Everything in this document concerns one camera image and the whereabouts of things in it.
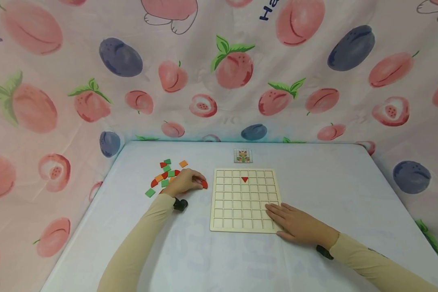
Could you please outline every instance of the grid square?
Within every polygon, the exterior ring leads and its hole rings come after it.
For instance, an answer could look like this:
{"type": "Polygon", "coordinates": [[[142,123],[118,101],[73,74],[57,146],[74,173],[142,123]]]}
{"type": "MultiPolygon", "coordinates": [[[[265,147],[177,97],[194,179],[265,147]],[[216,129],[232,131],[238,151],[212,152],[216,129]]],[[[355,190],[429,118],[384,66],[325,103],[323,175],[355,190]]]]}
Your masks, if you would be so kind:
{"type": "Polygon", "coordinates": [[[251,218],[251,210],[243,210],[243,218],[251,218]]]}
{"type": "Polygon", "coordinates": [[[232,218],[232,216],[233,216],[233,210],[224,209],[224,218],[232,218]]]}
{"type": "Polygon", "coordinates": [[[259,201],[251,201],[251,208],[256,210],[261,209],[261,205],[259,205],[259,201]]]}
{"type": "Polygon", "coordinates": [[[233,208],[234,209],[241,209],[241,201],[234,201],[233,208]]]}
{"type": "Polygon", "coordinates": [[[241,201],[241,205],[243,206],[243,209],[251,209],[250,201],[241,201]]]}
{"type": "Polygon", "coordinates": [[[232,201],[224,201],[224,209],[231,209],[233,207],[232,201]]]}
{"type": "Polygon", "coordinates": [[[234,218],[243,218],[241,215],[241,210],[233,210],[233,217],[234,218]]]}
{"type": "Polygon", "coordinates": [[[263,221],[262,220],[253,219],[253,228],[255,228],[255,229],[262,229],[263,228],[263,221]]]}
{"type": "Polygon", "coordinates": [[[251,219],[243,219],[243,228],[253,228],[253,221],[251,219]]]}
{"type": "Polygon", "coordinates": [[[269,198],[267,196],[267,193],[259,193],[259,200],[260,201],[267,201],[269,198]]]}
{"type": "Polygon", "coordinates": [[[222,216],[224,215],[222,211],[222,209],[214,209],[214,217],[222,218],[222,216]]]}
{"type": "Polygon", "coordinates": [[[233,220],[233,227],[234,228],[243,228],[243,221],[241,219],[234,219],[233,220]]]}
{"type": "Polygon", "coordinates": [[[257,219],[261,219],[261,211],[259,211],[259,210],[253,210],[252,211],[252,215],[253,215],[253,218],[255,219],[255,218],[257,218],[257,219]]]}
{"type": "Polygon", "coordinates": [[[224,219],[224,228],[233,228],[233,219],[224,219]]]}

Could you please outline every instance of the white table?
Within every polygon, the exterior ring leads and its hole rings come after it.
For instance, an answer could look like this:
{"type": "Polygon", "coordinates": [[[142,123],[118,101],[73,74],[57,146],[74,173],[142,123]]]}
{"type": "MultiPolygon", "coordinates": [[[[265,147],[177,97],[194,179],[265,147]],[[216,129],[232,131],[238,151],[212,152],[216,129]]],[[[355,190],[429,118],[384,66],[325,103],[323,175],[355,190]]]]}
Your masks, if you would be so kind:
{"type": "Polygon", "coordinates": [[[438,286],[436,253],[361,146],[130,142],[41,291],[96,291],[109,259],[154,199],[144,193],[162,172],[164,159],[172,160],[173,169],[181,169],[178,163],[185,159],[211,187],[186,195],[188,208],[167,221],[138,291],[377,291],[314,248],[294,246],[274,234],[211,232],[213,170],[224,167],[273,168],[283,202],[438,286]],[[250,148],[253,163],[233,163],[234,148],[250,148]]]}

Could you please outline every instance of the left hand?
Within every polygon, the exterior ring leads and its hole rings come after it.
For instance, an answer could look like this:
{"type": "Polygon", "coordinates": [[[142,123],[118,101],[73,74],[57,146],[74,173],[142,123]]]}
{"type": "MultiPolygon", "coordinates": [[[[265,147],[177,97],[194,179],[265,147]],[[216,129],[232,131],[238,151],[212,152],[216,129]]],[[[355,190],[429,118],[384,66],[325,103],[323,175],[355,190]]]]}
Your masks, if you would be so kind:
{"type": "Polygon", "coordinates": [[[164,188],[164,193],[175,198],[189,190],[201,190],[203,188],[201,181],[203,180],[206,180],[204,175],[196,170],[185,168],[164,188]]]}

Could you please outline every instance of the hand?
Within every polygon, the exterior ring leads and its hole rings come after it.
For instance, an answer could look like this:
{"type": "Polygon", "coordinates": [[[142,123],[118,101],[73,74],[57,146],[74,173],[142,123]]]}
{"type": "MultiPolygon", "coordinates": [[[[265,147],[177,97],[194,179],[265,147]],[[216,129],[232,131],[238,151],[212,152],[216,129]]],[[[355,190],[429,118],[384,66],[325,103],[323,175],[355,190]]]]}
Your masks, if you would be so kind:
{"type": "Polygon", "coordinates": [[[285,231],[277,231],[277,235],[293,243],[320,245],[330,248],[339,238],[334,228],[315,219],[313,216],[296,209],[286,203],[280,206],[266,204],[266,213],[285,231]]]}
{"type": "Polygon", "coordinates": [[[203,188],[201,181],[203,180],[206,180],[204,175],[196,170],[185,168],[167,185],[164,193],[175,198],[178,194],[189,190],[201,190],[203,188]]]}

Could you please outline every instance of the right hand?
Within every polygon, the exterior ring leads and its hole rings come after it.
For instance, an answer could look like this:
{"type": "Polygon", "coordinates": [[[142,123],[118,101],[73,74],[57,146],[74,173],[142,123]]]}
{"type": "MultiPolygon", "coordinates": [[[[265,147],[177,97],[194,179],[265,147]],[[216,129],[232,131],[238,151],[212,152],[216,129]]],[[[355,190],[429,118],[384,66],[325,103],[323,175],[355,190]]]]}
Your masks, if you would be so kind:
{"type": "Polygon", "coordinates": [[[277,235],[284,240],[298,244],[320,245],[330,250],[339,238],[339,232],[334,228],[286,203],[280,206],[266,204],[266,208],[268,216],[284,228],[285,231],[277,231],[277,235]]]}

